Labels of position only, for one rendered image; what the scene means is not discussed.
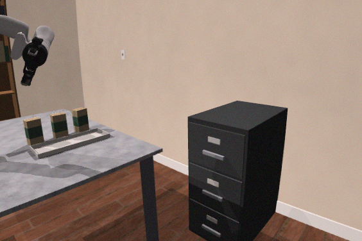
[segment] cabinet top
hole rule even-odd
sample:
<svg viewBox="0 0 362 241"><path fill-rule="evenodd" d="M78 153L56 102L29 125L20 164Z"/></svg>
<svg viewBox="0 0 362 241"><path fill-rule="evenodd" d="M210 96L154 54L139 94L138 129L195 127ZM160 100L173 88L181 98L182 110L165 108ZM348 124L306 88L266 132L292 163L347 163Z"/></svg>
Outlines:
<svg viewBox="0 0 362 241"><path fill-rule="evenodd" d="M244 101L234 101L188 117L189 122L215 128L236 128L248 131L278 115L287 108Z"/></svg>

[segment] black filing cabinet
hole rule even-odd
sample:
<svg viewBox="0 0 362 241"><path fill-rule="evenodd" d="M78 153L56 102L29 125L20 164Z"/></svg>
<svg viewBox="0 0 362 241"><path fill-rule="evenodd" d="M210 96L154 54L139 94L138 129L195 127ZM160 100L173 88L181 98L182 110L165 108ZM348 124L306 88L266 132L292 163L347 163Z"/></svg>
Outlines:
<svg viewBox="0 0 362 241"><path fill-rule="evenodd" d="M189 229L252 241L275 213L287 108L235 101L188 117Z"/></svg>

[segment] white tray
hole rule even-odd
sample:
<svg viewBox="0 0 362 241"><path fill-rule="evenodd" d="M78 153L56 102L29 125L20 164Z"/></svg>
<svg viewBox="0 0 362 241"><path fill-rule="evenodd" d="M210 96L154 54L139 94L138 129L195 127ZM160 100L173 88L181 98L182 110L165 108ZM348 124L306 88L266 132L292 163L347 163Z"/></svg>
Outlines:
<svg viewBox="0 0 362 241"><path fill-rule="evenodd" d="M30 145L30 150L38 157L44 158L76 147L104 140L110 137L110 133L102 129L89 129L81 133L74 133L67 137L61 137L52 141Z"/></svg>

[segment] table leg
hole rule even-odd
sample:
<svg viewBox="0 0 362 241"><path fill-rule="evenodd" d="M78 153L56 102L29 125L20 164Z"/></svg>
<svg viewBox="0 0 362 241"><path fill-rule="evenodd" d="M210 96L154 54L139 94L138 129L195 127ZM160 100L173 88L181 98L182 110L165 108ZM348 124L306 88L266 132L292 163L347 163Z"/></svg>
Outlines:
<svg viewBox="0 0 362 241"><path fill-rule="evenodd" d="M144 223L147 241L159 241L153 156L140 161Z"/></svg>

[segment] green stripe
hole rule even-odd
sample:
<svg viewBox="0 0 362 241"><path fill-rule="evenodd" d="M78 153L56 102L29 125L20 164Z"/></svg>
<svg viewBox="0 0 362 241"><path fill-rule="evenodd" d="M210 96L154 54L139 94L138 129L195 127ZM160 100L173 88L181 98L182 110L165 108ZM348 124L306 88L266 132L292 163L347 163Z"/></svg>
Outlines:
<svg viewBox="0 0 362 241"><path fill-rule="evenodd" d="M9 47L8 47L8 46L4 46L4 51L5 51L5 61L6 61L6 62L10 62Z"/></svg>
<svg viewBox="0 0 362 241"><path fill-rule="evenodd" d="M59 121L56 123L51 123L51 128L53 129L53 132L58 133L59 131L66 131L68 130L67 121Z"/></svg>
<svg viewBox="0 0 362 241"><path fill-rule="evenodd" d="M81 117L73 117L73 124L77 127L88 124L88 115L82 115Z"/></svg>
<svg viewBox="0 0 362 241"><path fill-rule="evenodd" d="M41 137L43 135L42 126L37 126L34 128L30 128L30 129L27 129L27 128L24 128L24 129L25 129L26 138L28 138L28 139Z"/></svg>

